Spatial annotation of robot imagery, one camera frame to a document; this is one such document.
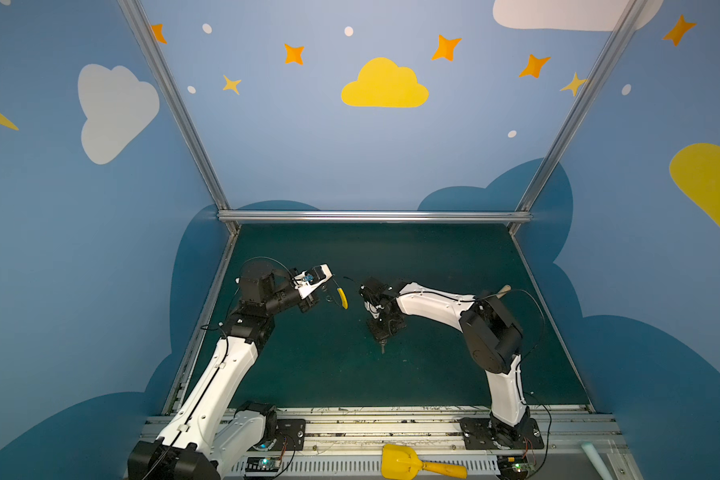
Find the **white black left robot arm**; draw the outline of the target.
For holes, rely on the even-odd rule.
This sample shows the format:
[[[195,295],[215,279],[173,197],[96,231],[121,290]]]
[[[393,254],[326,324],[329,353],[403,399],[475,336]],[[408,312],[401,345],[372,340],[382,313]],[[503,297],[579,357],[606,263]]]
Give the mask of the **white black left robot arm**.
[[[249,449],[273,441],[277,414],[271,404],[247,402],[227,426],[222,418],[269,340],[276,315],[292,307],[311,309],[316,291],[331,278],[325,264],[297,272],[257,258],[245,266],[237,282],[240,298],[219,327],[206,369],[156,439],[134,447],[129,478],[222,479]]]

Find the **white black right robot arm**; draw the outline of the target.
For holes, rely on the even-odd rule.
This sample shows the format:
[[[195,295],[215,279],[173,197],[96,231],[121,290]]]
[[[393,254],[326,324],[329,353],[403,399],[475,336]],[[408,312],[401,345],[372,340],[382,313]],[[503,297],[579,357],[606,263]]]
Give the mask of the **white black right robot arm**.
[[[387,285],[375,278],[359,287],[368,328],[381,345],[396,335],[410,316],[426,318],[459,331],[472,360],[485,372],[491,396],[490,416],[467,433],[470,448],[543,449],[543,435],[531,416],[522,388],[524,332],[502,302],[511,292],[460,295],[416,282]]]

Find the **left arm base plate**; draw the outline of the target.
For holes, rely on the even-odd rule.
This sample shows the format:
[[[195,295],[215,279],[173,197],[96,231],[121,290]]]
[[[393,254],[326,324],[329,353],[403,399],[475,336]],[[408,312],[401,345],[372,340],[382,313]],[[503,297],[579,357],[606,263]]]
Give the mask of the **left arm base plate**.
[[[278,419],[275,424],[265,424],[264,435],[253,449],[257,451],[302,451],[306,437],[304,419]]]

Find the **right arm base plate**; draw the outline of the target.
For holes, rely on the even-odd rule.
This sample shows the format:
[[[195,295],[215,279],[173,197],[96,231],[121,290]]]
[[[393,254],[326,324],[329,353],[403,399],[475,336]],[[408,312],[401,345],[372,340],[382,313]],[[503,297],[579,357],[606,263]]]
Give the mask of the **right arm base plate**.
[[[543,435],[534,418],[526,414],[515,426],[491,417],[463,417],[459,420],[467,450],[543,450]]]

